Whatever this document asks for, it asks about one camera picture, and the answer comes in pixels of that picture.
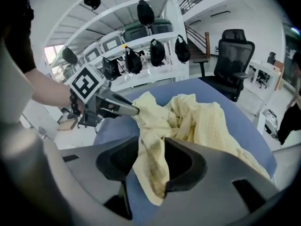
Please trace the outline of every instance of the white container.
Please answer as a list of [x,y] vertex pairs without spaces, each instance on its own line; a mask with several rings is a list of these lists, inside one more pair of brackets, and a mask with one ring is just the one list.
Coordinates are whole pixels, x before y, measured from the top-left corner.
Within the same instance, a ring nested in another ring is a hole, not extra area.
[[121,31],[113,31],[103,36],[100,39],[100,44],[104,50],[107,52],[113,48],[116,48],[124,43],[123,37],[121,35]]
[[91,43],[83,52],[85,62],[89,63],[97,57],[101,57],[103,54],[101,51],[100,44],[98,42]]

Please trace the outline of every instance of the blue light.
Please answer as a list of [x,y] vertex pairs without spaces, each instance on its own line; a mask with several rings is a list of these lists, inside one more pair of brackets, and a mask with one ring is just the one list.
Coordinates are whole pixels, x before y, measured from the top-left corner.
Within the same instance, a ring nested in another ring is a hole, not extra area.
[[300,35],[300,31],[294,27],[291,28],[292,31],[294,31],[295,33],[297,33],[298,35]]

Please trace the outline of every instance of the black pants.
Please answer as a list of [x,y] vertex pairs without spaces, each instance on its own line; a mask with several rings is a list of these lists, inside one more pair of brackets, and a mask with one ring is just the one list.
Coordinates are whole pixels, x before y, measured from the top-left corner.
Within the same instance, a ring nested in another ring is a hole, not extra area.
[[297,104],[289,108],[283,117],[283,120],[278,131],[278,139],[281,145],[284,144],[288,135],[293,130],[301,129],[301,110]]

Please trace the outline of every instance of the yellow garment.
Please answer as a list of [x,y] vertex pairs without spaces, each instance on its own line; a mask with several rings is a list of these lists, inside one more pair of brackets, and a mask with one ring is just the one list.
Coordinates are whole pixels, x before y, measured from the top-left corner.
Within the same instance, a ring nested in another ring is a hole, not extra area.
[[178,95],[164,107],[146,92],[133,102],[140,112],[133,118],[140,129],[135,174],[151,203],[160,205],[169,181],[164,138],[177,138],[233,154],[269,178],[256,159],[229,134],[224,111],[218,103],[196,102],[195,94]]

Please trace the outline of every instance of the wooden newel post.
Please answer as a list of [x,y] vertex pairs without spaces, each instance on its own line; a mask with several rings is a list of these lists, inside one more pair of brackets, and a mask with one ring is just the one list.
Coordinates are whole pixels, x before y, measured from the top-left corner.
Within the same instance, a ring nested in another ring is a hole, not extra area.
[[206,55],[207,55],[207,58],[210,58],[210,39],[209,39],[209,32],[205,32],[205,41],[206,41]]

